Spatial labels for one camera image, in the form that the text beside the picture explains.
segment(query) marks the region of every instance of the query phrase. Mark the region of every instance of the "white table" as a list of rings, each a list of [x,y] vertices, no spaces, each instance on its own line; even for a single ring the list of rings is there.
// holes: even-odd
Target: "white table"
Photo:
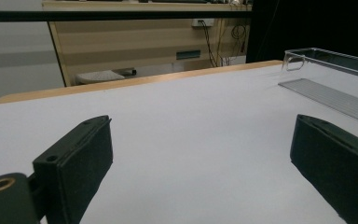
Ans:
[[[297,114],[358,121],[279,87],[279,65],[0,105],[0,175],[109,115],[114,163],[82,223],[345,223],[290,162]]]

